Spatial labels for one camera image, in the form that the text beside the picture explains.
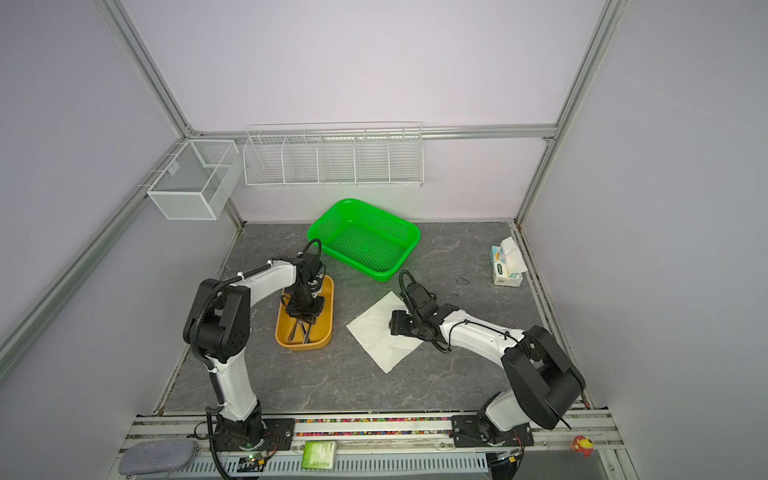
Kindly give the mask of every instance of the orange tray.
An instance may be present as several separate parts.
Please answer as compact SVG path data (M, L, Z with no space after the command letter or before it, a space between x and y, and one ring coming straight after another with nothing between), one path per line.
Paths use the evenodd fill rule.
M304 335L301 333L301 327L296 327L296 335L292 342L288 342L288 335L296 323L295 318L288 316L286 307L280 303L280 311L277 314L277 328L275 329L275 340L287 349L297 352L303 350L322 349L331 341L331 329L333 328L333 279L326 275L323 281L323 288L320 290L320 296L324 296L326 303L323 311L318 315L317 321L310 330L310 342L302 343Z

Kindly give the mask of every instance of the tissue box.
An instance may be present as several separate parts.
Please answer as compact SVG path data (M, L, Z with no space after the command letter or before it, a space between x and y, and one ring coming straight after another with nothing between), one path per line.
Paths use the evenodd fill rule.
M506 267L507 259L501 247L491 247L491 268L493 270L493 284L502 286L520 286L523 283L522 273L509 273Z

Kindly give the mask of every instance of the black cable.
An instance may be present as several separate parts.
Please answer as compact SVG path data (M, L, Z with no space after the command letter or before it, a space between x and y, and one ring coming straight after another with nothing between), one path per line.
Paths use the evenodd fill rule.
M208 408L205 409L205 420L208 422L208 442L210 445L210 456L214 459L214 466L216 467L216 471L219 472L219 475L221 475L221 478L224 480L233 480L227 471L224 470L224 467L221 465L221 460L219 460L219 455L216 453L216 447L214 445L213 415L211 410Z
M256 275L257 273L261 273L263 271L266 271L268 269L272 268L271 265L266 264L259 266L249 272L245 272L243 274L243 277L249 277L251 275ZM210 306L213 305L216 298L219 296L219 292L224 289L225 286L230 285L231 283L235 283L238 280L242 280L239 276L234 276L232 278L228 278L226 280L221 280L219 283L214 286L214 288L208 293L208 297L203 302L202 307L200 308L200 312L197 314L197 318L195 319L194 323L192 324L192 327L190 328L190 348L192 350L192 355L195 356L198 360L200 360L209 370L212 370L214 367L214 363L210 361L201 351L200 348L197 346L197 341L200 338L200 327L203 325L203 321L205 320L205 316L208 314L208 310L210 309ZM223 403L223 399L217 399L219 400L219 403Z
M502 332L501 330L497 330L495 328L491 328L490 326L484 325L483 323L473 322L470 319L463 319L461 322L454 323L453 325L451 325L451 329L448 331L448 346L447 347L440 347L440 348L444 348L444 350L445 350L444 353L450 353L453 350L453 345L451 344L451 338L453 336L453 329L456 328L456 326L458 326L458 325L468 325L469 323L471 323L472 325L484 326L485 328L491 330L492 332L498 333L499 335L503 336L506 339L513 339L515 342L517 342L517 339L515 339L507 331Z
M312 293L318 292L320 289L322 289L324 281L326 281L326 264L323 264L323 278L317 280L317 285L310 287Z
M400 272L400 275L397 278L397 281L400 284L400 293L402 294L402 301L406 304L406 308L411 313L413 318L416 319L416 311L415 311L415 307L413 306L413 299L406 292L406 285L402 281L403 275L408 275L408 278L411 280L411 283L416 283L416 279L413 278L413 275L411 275L411 273L408 270L403 270L402 272Z
M304 248L301 250L301 253L304 254L304 252L309 250L313 243L317 243L317 256L319 257L320 254L323 253L323 243L320 242L319 238L313 238L312 240L310 240L310 242L307 245L305 245Z

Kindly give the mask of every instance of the white wall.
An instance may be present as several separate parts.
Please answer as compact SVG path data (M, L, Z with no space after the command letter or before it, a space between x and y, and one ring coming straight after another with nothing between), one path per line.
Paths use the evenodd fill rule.
M640 478L764 478L768 4L632 2L524 224Z
M137 414L152 413L184 347L197 286L234 229L169 221L149 200L0 386L3 478L105 478Z
M425 141L422 187L254 190L243 182L233 199L248 221L313 222L349 197L407 219L511 219L544 147L541 138Z
M554 123L604 0L126 0L189 122Z
M0 5L0 335L175 141L89 0ZM3 478L104 478L233 235L146 204L0 386Z
M174 141L89 0L0 5L0 336Z

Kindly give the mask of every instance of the black mounting plate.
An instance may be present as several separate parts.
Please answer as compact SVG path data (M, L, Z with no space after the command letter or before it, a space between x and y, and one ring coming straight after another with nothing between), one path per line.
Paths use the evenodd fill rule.
M296 425L296 420L262 419L262 421L264 422L264 425L266 425L266 430L264 431L264 441L261 445L256 447L256 450L272 451L275 448L275 443L277 443L278 450L290 450L290 443L291 440L293 440L293 427ZM239 443L237 443L237 440L240 439L235 441L233 440L234 438L225 432L219 435L215 435L214 445L216 451L245 453L244 450L238 447Z
M533 446L533 434L528 423L512 427L512 430L518 434L524 447ZM487 447L487 442L480 440L480 431L478 430L477 415L454 415L451 417L451 437L457 447ZM516 447L519 446L517 438L510 433L509 438L499 446Z

